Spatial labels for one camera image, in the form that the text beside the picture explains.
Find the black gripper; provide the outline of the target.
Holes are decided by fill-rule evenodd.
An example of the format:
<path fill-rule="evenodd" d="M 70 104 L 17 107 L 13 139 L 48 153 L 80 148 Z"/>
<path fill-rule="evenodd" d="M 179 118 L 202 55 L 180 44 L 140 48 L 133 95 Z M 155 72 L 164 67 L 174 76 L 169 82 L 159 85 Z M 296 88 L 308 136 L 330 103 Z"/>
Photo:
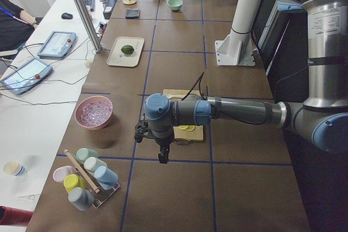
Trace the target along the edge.
<path fill-rule="evenodd" d="M 160 152 L 158 153 L 158 159 L 161 164 L 167 164 L 169 161 L 168 152 L 170 151 L 170 144 L 174 141 L 174 133 L 171 133 L 165 138 L 156 138 L 155 142 L 160 147 Z"/>

